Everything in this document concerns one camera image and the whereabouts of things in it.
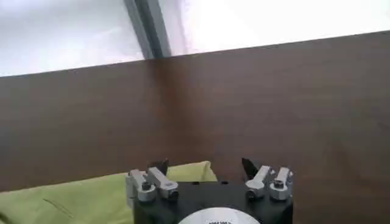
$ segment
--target wood grain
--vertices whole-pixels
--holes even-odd
[[[296,223],[390,223],[390,32],[0,78],[0,191],[242,156]]]

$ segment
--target white wall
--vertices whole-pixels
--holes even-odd
[[[176,1],[189,54],[390,30],[390,0]]]
[[[141,59],[123,0],[0,0],[0,76]]]

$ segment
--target brown wooden surface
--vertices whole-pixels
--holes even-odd
[[[0,191],[242,156],[296,223],[390,223],[390,32],[0,78]]]

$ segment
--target green fabric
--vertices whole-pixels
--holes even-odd
[[[216,181],[210,162],[168,169],[174,181]],[[0,224],[132,223],[125,174],[0,193]]]

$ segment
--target white label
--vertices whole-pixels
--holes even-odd
[[[231,208],[207,208],[185,217],[179,224],[260,224],[252,216]]]

